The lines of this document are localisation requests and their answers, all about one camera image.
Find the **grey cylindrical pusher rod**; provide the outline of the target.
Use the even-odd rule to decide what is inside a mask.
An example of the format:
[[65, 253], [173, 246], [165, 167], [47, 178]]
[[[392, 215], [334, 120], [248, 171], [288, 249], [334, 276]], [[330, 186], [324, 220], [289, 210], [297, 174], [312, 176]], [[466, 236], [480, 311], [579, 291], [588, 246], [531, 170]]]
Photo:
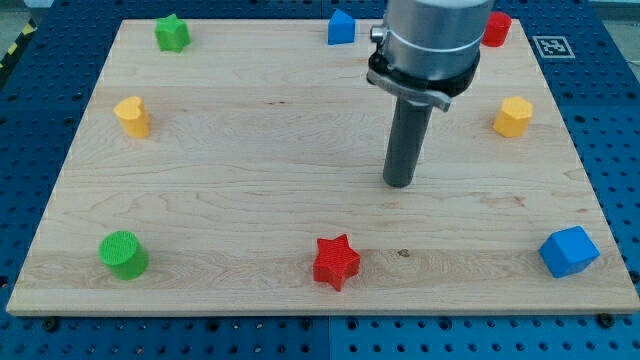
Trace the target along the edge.
[[411, 184], [431, 112], [430, 105], [397, 99], [383, 169], [383, 179], [389, 186]]

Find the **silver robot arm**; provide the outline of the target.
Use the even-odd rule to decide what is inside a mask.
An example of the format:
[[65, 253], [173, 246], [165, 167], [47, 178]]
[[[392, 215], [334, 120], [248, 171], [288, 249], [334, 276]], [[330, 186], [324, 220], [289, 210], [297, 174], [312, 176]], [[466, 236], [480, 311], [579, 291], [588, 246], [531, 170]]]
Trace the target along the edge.
[[383, 170], [396, 188], [413, 179], [432, 110], [469, 88], [491, 0], [389, 0], [370, 30], [367, 81], [396, 97]]

